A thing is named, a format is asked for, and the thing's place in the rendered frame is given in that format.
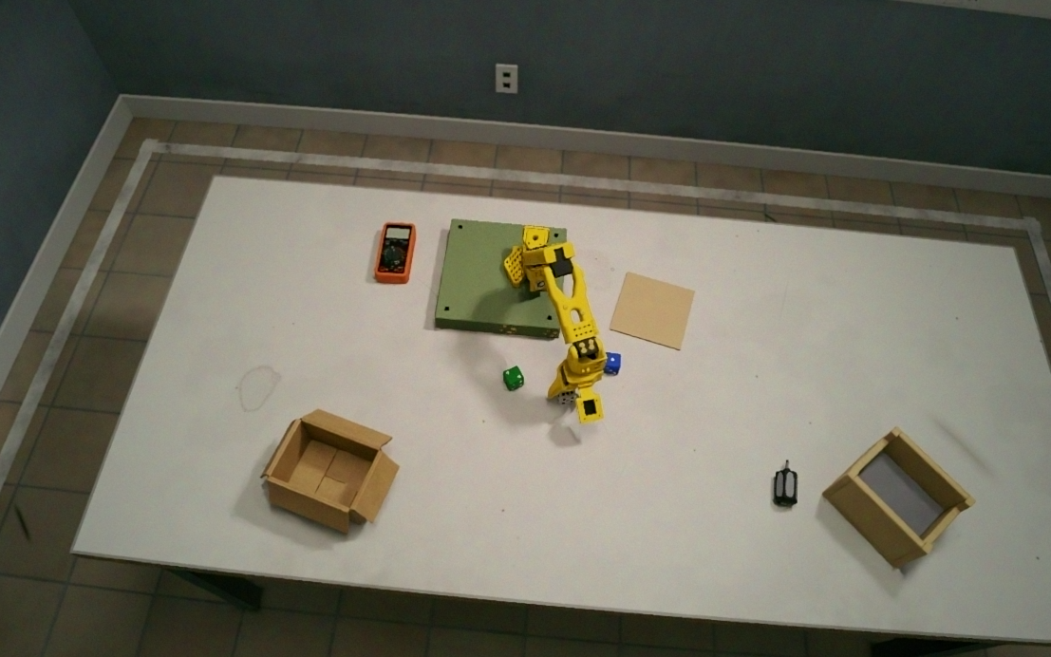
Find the orange digital multimeter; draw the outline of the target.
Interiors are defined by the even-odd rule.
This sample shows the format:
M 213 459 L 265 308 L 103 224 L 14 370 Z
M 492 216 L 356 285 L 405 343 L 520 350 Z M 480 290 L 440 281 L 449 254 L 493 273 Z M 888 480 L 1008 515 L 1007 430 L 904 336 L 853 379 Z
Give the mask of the orange digital multimeter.
M 406 284 L 417 243 L 417 226 L 412 223 L 387 222 L 384 224 L 376 260 L 376 280 L 391 284 Z

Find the blue die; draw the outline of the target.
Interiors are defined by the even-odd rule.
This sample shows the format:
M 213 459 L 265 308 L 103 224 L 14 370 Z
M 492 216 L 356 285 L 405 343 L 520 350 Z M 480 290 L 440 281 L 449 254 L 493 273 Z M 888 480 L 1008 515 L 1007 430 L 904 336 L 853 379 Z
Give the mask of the blue die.
M 621 353 L 607 353 L 607 362 L 605 368 L 603 368 L 603 373 L 609 373 L 610 375 L 618 375 L 618 370 L 620 370 L 621 365 Z

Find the green die with white pips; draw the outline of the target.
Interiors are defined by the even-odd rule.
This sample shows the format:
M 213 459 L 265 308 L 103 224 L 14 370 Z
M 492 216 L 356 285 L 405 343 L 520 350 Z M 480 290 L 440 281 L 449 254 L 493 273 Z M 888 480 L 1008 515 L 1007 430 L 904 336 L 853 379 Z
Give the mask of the green die with white pips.
M 508 390 L 516 390 L 517 387 L 524 386 L 523 373 L 518 366 L 508 368 L 503 371 L 503 381 L 508 385 Z

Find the tan flat mat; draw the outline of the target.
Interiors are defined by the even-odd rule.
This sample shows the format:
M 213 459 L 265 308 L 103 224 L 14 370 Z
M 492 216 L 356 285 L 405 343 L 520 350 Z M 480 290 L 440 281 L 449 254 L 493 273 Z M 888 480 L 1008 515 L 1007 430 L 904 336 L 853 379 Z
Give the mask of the tan flat mat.
M 627 272 L 610 330 L 681 350 L 696 291 Z

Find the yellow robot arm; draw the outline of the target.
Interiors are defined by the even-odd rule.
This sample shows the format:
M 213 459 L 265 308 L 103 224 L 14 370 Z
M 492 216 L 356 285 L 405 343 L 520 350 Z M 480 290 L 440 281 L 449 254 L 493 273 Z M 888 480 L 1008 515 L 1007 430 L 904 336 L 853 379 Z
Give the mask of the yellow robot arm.
M 530 291 L 549 292 L 557 321 L 564 334 L 565 345 L 572 344 L 566 355 L 569 367 L 572 372 L 585 375 L 605 368 L 607 361 L 601 340 L 594 337 L 598 335 L 598 327 L 592 319 L 591 308 L 588 305 L 585 274 L 571 260 L 575 256 L 571 241 L 557 243 L 562 245 L 552 244 L 549 248 L 547 238 L 549 238 L 547 230 L 526 228 L 523 248 L 512 246 L 512 253 L 504 259 L 504 271 L 512 282 L 512 287 L 516 289 L 527 275 L 530 280 Z M 555 284 L 557 278 L 569 274 L 572 274 L 571 299 L 561 293 Z M 572 310 L 579 312 L 579 323 L 572 322 Z

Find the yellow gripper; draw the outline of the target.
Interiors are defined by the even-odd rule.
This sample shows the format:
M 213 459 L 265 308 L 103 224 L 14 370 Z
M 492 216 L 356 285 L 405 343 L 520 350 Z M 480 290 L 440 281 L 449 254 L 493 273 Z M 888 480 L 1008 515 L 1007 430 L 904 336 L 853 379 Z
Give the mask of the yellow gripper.
M 577 409 L 579 409 L 580 423 L 603 419 L 603 409 L 600 394 L 594 394 L 592 386 L 602 379 L 603 368 L 595 372 L 579 375 L 574 373 L 569 367 L 569 362 L 564 360 L 556 369 L 557 377 L 549 387 L 549 399 L 553 399 L 560 391 L 573 391 L 579 387 L 581 398 L 576 398 Z

